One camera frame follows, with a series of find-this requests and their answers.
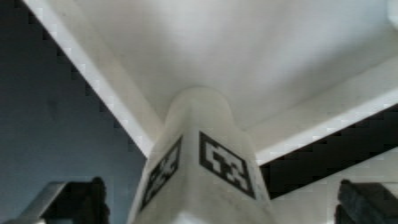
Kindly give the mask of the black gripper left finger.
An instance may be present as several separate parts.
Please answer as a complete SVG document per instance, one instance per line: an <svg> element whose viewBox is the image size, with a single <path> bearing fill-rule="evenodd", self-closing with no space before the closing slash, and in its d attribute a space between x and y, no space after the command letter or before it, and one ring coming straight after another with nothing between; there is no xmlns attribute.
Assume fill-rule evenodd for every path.
<svg viewBox="0 0 398 224"><path fill-rule="evenodd" d="M7 224L110 224L103 179L50 182Z"/></svg>

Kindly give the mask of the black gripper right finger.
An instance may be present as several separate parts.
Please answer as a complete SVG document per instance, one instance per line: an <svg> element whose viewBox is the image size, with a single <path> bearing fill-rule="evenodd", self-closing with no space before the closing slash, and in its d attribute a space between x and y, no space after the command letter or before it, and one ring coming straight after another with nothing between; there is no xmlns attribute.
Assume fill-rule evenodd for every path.
<svg viewBox="0 0 398 224"><path fill-rule="evenodd" d="M398 182L341 181L334 224L398 224Z"/></svg>

